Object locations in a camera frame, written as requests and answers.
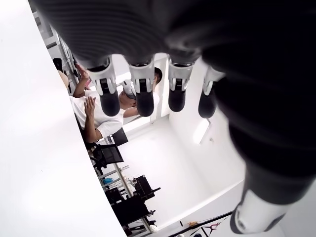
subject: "white t-shirt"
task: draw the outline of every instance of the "white t-shirt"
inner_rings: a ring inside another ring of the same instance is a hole
[[[100,96],[97,91],[87,90],[81,98],[70,96],[70,101],[73,110],[77,115],[81,127],[84,129],[86,115],[84,112],[84,103],[87,96],[92,96],[95,99],[94,109],[94,127],[100,131],[102,137],[107,137],[117,132],[123,126],[123,114],[125,110],[120,109],[119,113],[113,117],[107,116],[101,107]]]

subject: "cable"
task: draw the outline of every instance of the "cable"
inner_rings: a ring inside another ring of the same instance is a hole
[[[214,218],[212,218],[212,219],[210,219],[210,220],[208,220],[208,221],[205,221],[205,222],[203,222],[203,223],[199,223],[199,224],[197,224],[197,225],[195,225],[195,226],[191,226],[191,227],[185,228],[184,230],[181,230],[181,231],[179,231],[179,232],[177,232],[177,233],[175,233],[175,234],[173,234],[173,235],[170,235],[169,237],[176,237],[176,236],[178,236],[179,234],[183,234],[183,233],[185,233],[185,232],[187,232],[187,231],[189,231],[189,230],[194,230],[194,229],[196,229],[196,228],[198,228],[198,227],[200,227],[200,226],[204,226],[205,224],[208,224],[208,223],[211,223],[211,222],[213,222],[213,221],[217,221],[217,220],[223,219],[224,217],[230,216],[232,213],[233,213],[232,211],[227,212],[227,213],[225,213],[225,214],[223,214],[223,215],[214,217]]]

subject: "ceiling light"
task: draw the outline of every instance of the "ceiling light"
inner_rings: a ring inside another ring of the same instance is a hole
[[[207,119],[203,119],[197,126],[194,134],[193,134],[193,141],[196,144],[200,144],[202,138],[204,137],[210,122]]]

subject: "white desk surface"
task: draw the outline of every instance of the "white desk surface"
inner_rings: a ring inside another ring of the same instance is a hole
[[[0,80],[0,236],[126,236],[26,0],[0,2]]]

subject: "man's arm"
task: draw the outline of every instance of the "man's arm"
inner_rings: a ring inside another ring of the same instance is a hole
[[[79,64],[76,64],[76,67],[81,75],[81,80],[76,86],[73,96],[80,98],[84,96],[85,84],[89,80],[89,73]]]
[[[128,117],[132,117],[132,116],[136,116],[136,115],[139,115],[137,107],[132,107],[132,108],[125,111],[123,117],[128,118]]]
[[[86,114],[85,125],[84,125],[84,138],[88,143],[93,143],[102,138],[102,135],[98,129],[94,128],[94,108],[95,98],[88,96],[85,99],[84,111]]]

